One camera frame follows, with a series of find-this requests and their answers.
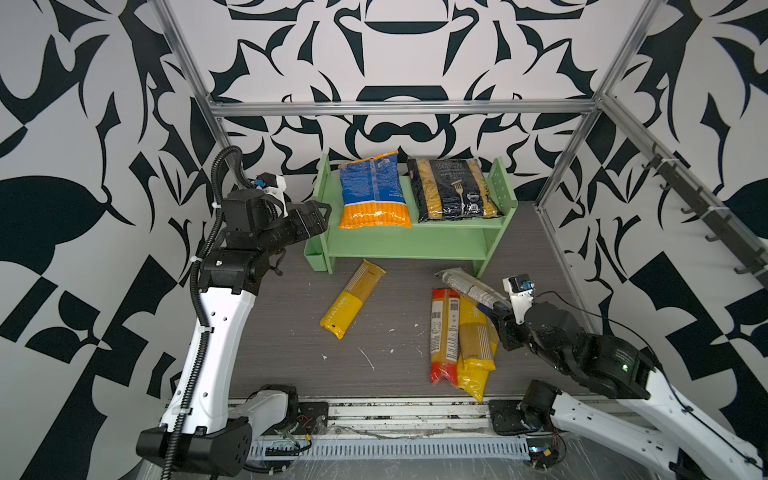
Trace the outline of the black penne pasta bag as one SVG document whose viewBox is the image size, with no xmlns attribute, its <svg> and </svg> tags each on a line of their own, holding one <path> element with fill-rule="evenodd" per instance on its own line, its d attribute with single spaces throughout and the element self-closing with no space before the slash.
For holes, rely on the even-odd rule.
<svg viewBox="0 0 768 480">
<path fill-rule="evenodd" d="M 476 159 L 406 161 L 420 223 L 501 215 Z"/>
</svg>

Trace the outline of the blue orange pasta bag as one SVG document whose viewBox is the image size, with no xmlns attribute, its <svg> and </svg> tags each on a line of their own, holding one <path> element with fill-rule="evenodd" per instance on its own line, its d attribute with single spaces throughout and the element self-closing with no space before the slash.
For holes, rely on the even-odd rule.
<svg viewBox="0 0 768 480">
<path fill-rule="evenodd" d="M 344 202 L 340 229 L 412 226 L 398 175 L 398 154 L 393 151 L 339 167 Z"/>
</svg>

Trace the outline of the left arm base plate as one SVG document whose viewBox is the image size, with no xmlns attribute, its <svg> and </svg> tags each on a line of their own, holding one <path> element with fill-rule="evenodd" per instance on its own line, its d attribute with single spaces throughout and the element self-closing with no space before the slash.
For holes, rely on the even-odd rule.
<svg viewBox="0 0 768 480">
<path fill-rule="evenodd" d="M 288 407 L 286 417 L 269 427 L 262 435 L 278 435 L 280 432 L 312 434 L 326 425 L 329 403 L 325 401 L 299 401 Z"/>
</svg>

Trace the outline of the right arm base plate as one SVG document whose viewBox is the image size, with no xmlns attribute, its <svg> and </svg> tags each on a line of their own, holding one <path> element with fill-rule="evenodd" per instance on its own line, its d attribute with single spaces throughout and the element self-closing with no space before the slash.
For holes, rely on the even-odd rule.
<svg viewBox="0 0 768 480">
<path fill-rule="evenodd" d="M 526 400 L 491 400 L 488 403 L 491 426 L 500 436 L 554 432 L 554 410 L 550 404 Z"/>
</svg>

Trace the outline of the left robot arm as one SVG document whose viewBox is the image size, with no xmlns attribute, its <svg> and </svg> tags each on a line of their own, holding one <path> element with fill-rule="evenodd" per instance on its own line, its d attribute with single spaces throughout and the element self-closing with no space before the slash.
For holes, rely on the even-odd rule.
<svg viewBox="0 0 768 480">
<path fill-rule="evenodd" d="M 292 426 L 298 396 L 286 385 L 259 389 L 230 408 L 237 351 L 263 277 L 277 272 L 289 246 L 326 232 L 332 208 L 315 200 L 287 206 L 260 190 L 236 190 L 214 203 L 216 220 L 191 257 L 196 316 L 179 383 L 158 426 L 140 433 L 137 454 L 177 473 L 234 477 L 255 437 Z"/>
</svg>

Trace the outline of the grey blue spaghetti pack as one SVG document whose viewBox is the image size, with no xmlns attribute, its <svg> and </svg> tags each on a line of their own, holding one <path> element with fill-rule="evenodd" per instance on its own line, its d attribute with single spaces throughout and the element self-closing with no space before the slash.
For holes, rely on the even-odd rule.
<svg viewBox="0 0 768 480">
<path fill-rule="evenodd" d="M 506 297 L 462 268 L 444 269 L 438 271 L 435 276 L 451 289 L 469 297 L 486 309 L 501 314 L 512 311 L 512 306 Z"/>
</svg>

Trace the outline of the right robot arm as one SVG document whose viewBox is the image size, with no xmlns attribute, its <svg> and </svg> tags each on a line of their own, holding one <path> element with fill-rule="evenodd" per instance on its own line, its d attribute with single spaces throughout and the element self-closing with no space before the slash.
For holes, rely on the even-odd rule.
<svg viewBox="0 0 768 480">
<path fill-rule="evenodd" d="M 588 333 L 570 312 L 521 298 L 501 318 L 499 336 L 504 347 L 528 348 L 555 371 L 616 401 L 647 423 L 640 427 L 534 380 L 515 410 L 503 415 L 507 432 L 571 432 L 662 479 L 766 478 L 766 451 L 723 428 L 675 389 L 662 369 L 631 343 Z"/>
</svg>

